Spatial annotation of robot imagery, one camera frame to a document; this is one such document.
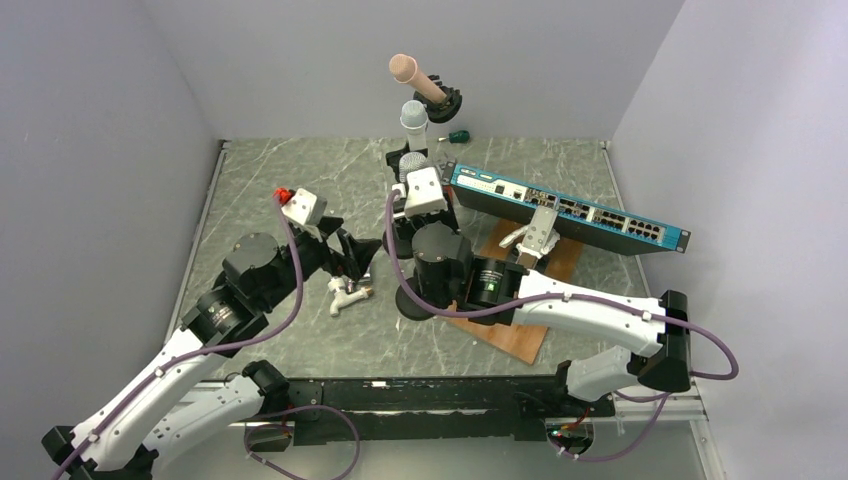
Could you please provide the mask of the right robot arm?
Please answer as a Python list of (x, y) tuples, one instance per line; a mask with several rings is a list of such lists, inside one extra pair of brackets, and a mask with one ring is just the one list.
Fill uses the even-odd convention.
[(519, 264), (475, 254), (467, 238), (434, 222), (411, 240), (413, 274), (401, 279), (399, 311), (485, 326), (540, 326), (596, 336), (610, 349), (557, 368), (551, 401), (574, 415), (588, 402), (641, 385), (664, 393), (691, 387), (686, 299), (606, 294), (557, 281)]

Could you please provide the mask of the grey handheld microphone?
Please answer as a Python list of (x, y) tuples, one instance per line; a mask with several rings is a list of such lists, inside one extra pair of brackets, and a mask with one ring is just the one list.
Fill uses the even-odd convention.
[(411, 151), (403, 154), (398, 161), (398, 182), (405, 183), (410, 173), (429, 166), (429, 159), (421, 152)]

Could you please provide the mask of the black front microphone stand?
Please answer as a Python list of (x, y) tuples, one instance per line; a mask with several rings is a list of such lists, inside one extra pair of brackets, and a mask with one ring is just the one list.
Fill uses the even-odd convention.
[(410, 320), (459, 318), (454, 305), (467, 287), (472, 253), (459, 231), (441, 223), (418, 230), (409, 249), (397, 249), (393, 238), (392, 203), (386, 205), (383, 244), (398, 277), (395, 303)]

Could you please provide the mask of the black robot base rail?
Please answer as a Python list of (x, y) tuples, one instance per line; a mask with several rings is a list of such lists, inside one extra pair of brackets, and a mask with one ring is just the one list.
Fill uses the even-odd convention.
[(542, 441), (546, 425), (611, 418), (610, 395), (587, 403), (565, 395), (553, 375), (292, 378), (288, 395), (253, 415), (285, 420), (296, 446), (365, 441), (510, 437)]

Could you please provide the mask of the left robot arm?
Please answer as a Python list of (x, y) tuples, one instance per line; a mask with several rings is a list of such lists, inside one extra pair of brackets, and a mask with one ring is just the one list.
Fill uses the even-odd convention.
[(314, 233), (289, 223), (288, 243), (267, 233), (242, 236), (223, 260), (214, 286), (188, 310), (155, 358), (109, 403), (75, 426), (56, 426), (41, 440), (57, 464), (55, 478), (151, 479), (177, 457), (230, 424), (272, 420), (302, 393), (266, 360), (248, 363), (223, 387), (191, 404), (179, 402), (241, 349), (263, 341), (267, 316), (288, 296), (300, 310), (305, 281), (316, 271), (357, 280), (381, 248), (357, 240), (337, 217)]

